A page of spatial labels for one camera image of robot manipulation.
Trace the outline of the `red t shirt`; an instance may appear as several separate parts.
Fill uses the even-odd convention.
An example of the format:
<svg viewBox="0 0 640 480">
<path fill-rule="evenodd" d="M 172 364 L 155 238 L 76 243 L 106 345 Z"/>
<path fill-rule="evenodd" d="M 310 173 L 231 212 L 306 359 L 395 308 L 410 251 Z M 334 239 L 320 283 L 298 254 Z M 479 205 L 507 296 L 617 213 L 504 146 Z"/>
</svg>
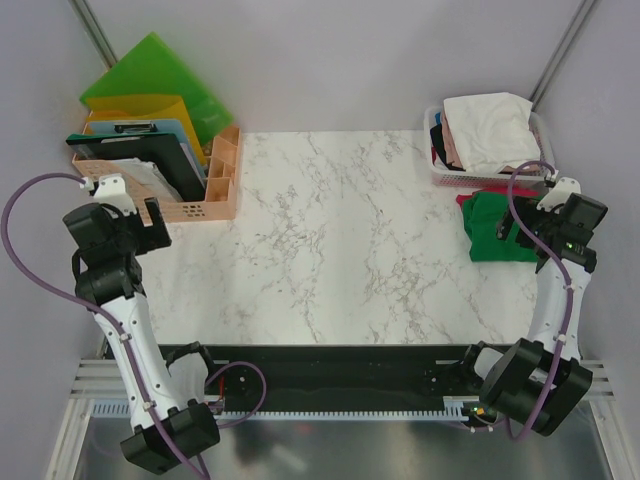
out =
<svg viewBox="0 0 640 480">
<path fill-rule="evenodd" d="M 468 201 L 474 195 L 479 194 L 479 193 L 495 193 L 495 194 L 506 196 L 507 193 L 508 193 L 508 188 L 506 186 L 488 187 L 488 188 L 483 188 L 483 189 L 480 189 L 480 190 L 476 190 L 476 191 L 474 191 L 472 193 L 469 193 L 469 194 L 461 194 L 461 195 L 458 195 L 456 197 L 456 203 L 460 207 L 463 207 L 463 205 L 464 205 L 464 203 L 466 201 Z M 539 195 L 539 193 L 536 192 L 535 190 L 532 190 L 532 189 L 514 187 L 513 188 L 513 195 L 514 196 L 521 196 L 521 197 L 537 197 Z"/>
</svg>

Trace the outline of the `green t shirt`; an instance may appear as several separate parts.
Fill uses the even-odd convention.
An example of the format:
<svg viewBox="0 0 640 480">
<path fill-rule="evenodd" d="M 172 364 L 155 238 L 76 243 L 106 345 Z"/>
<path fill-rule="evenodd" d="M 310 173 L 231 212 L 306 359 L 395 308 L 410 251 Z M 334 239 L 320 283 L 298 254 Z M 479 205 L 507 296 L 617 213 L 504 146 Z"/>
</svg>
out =
<svg viewBox="0 0 640 480">
<path fill-rule="evenodd" d="M 471 247 L 472 262 L 535 263 L 536 255 L 518 247 L 513 241 L 500 241 L 496 226 L 507 207 L 507 197 L 495 193 L 479 193 L 460 207 L 463 228 Z"/>
</svg>

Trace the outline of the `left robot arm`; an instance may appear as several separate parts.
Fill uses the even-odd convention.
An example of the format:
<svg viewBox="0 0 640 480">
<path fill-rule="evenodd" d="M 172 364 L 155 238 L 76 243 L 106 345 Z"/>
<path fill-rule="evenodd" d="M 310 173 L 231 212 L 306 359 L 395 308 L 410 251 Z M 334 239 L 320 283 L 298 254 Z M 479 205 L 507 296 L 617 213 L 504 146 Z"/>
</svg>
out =
<svg viewBox="0 0 640 480">
<path fill-rule="evenodd" d="M 138 256 L 170 246 L 156 199 L 145 201 L 152 223 L 139 214 L 89 203 L 64 216 L 77 244 L 72 258 L 75 294 L 106 336 L 129 402 L 133 434 L 121 442 L 130 463 L 162 475 L 220 440 L 205 393 L 219 369 L 198 342 L 163 356 L 154 336 Z"/>
</svg>

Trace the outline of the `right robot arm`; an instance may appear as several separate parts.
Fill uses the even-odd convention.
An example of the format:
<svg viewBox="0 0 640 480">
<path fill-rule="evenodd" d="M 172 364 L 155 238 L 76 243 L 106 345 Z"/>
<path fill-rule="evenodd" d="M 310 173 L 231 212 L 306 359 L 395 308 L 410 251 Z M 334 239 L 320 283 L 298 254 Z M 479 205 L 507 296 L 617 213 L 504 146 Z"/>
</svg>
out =
<svg viewBox="0 0 640 480">
<path fill-rule="evenodd" d="M 501 348 L 481 342 L 475 358 L 458 368 L 467 392 L 503 417 L 520 441 L 529 433 L 551 435 L 586 395 L 592 372 L 580 363 L 578 325 L 581 304 L 597 265 L 589 243 L 608 213 L 605 204 L 571 193 L 549 210 L 532 197 L 508 196 L 496 235 L 513 226 L 516 240 L 537 257 L 537 299 L 526 337 Z"/>
</svg>

